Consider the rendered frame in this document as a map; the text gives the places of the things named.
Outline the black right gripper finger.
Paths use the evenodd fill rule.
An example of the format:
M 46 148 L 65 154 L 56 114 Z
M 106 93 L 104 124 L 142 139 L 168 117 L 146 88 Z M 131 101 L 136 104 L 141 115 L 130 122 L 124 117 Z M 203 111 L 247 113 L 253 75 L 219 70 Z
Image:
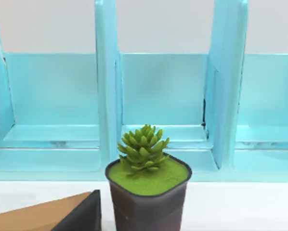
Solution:
M 89 193 L 51 231 L 102 231 L 100 190 Z

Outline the dark pot with green succulent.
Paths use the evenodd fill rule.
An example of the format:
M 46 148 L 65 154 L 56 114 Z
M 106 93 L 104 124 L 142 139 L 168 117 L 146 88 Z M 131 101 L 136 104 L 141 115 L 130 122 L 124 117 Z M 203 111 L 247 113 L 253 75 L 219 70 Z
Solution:
M 190 166 L 166 153 L 163 129 L 145 124 L 121 136 L 109 163 L 116 231 L 181 231 Z

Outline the light blue rack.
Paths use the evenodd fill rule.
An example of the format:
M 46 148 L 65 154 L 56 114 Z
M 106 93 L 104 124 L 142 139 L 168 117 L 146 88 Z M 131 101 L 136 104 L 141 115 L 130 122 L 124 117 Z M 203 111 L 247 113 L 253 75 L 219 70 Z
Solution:
M 0 0 L 0 181 L 103 180 L 146 124 L 193 181 L 288 182 L 288 0 Z

